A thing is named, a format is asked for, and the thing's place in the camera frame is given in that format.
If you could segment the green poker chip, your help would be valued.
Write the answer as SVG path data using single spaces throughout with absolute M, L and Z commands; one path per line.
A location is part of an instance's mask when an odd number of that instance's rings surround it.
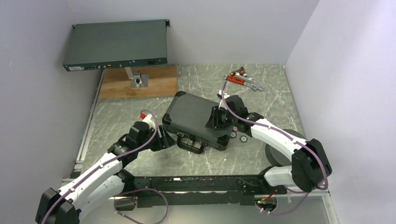
M 243 143 L 246 143 L 247 140 L 248 140 L 248 139 L 247 139 L 246 136 L 241 136 L 241 137 L 240 137 L 240 141 L 243 142 Z

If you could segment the black foam-lined poker case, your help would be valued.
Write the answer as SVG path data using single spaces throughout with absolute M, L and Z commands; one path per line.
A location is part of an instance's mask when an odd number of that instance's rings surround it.
M 162 125 L 177 136 L 177 146 L 195 154 L 203 153 L 206 147 L 219 151 L 227 148 L 232 128 L 213 130 L 206 127 L 212 108 L 217 102 L 178 91 L 162 118 Z

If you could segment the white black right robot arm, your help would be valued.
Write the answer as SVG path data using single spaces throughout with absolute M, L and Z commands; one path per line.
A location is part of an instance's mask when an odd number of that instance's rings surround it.
M 289 161 L 288 165 L 271 165 L 258 174 L 260 192 L 268 194 L 284 185 L 294 185 L 305 193 L 328 188 L 332 168 L 321 142 L 297 137 L 262 115 L 249 112 L 239 96 L 229 96 L 213 106 L 206 127 L 213 130 L 236 127 L 239 132 L 263 141 Z

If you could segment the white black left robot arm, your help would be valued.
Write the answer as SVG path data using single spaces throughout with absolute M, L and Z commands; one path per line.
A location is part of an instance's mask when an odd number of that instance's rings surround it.
M 128 133 L 113 143 L 101 159 L 78 178 L 58 190 L 48 188 L 41 196 L 38 224 L 78 224 L 96 205 L 112 196 L 128 196 L 147 190 L 147 181 L 136 179 L 124 168 L 145 149 L 153 152 L 175 145 L 162 125 L 135 122 Z

